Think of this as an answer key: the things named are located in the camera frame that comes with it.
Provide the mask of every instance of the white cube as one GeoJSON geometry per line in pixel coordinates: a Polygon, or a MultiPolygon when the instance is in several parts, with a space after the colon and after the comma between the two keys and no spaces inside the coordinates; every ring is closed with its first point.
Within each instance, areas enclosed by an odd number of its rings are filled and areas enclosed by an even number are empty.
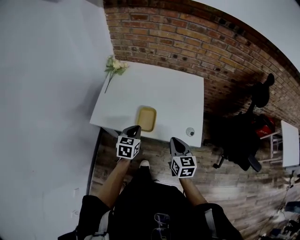
{"type": "Polygon", "coordinates": [[[140,139],[118,136],[117,157],[133,159],[140,151],[140,139]]]}
{"type": "Polygon", "coordinates": [[[178,178],[191,178],[197,168],[195,156],[189,157],[173,157],[171,170],[178,178]]]}

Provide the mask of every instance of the yellow tray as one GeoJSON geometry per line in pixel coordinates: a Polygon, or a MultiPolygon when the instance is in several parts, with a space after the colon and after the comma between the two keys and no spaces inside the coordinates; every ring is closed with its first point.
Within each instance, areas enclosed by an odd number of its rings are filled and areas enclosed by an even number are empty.
{"type": "Polygon", "coordinates": [[[140,125],[142,131],[152,132],[156,121],[156,110],[152,107],[141,107],[138,118],[137,125],[140,125]]]}

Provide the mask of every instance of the white wall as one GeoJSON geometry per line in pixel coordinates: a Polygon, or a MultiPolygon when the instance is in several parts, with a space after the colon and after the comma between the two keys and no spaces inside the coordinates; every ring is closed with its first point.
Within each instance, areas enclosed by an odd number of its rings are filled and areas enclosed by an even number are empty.
{"type": "Polygon", "coordinates": [[[295,0],[196,0],[263,34],[300,71],[300,7],[295,0]]]}
{"type": "Polygon", "coordinates": [[[0,0],[4,240],[53,240],[77,225],[98,135],[89,120],[112,52],[103,9],[85,0],[0,0]]]}

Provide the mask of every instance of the wall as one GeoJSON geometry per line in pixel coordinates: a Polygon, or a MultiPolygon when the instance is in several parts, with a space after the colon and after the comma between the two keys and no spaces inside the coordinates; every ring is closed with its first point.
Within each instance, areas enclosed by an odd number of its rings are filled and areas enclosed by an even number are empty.
{"type": "Polygon", "coordinates": [[[207,5],[184,1],[106,1],[119,59],[204,77],[204,111],[233,115],[250,104],[249,86],[273,73],[270,101],[256,113],[300,127],[299,72],[262,34],[207,5]]]}
{"type": "Polygon", "coordinates": [[[0,31],[0,236],[53,240],[74,230],[86,191],[105,15],[84,0],[2,0],[0,31]]]}
{"type": "Polygon", "coordinates": [[[263,34],[300,70],[300,6],[295,0],[196,0],[224,11],[263,34]]]}

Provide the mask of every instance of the forearm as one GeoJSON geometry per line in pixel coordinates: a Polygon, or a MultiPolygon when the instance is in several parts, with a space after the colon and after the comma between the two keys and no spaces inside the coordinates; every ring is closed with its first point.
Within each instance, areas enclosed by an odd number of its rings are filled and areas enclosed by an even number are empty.
{"type": "Polygon", "coordinates": [[[186,194],[187,199],[191,202],[193,206],[199,204],[207,203],[205,198],[201,195],[200,191],[190,178],[179,178],[182,188],[186,194]]]}
{"type": "Polygon", "coordinates": [[[130,160],[121,159],[100,189],[98,198],[109,208],[113,208],[129,168],[130,160]]]}

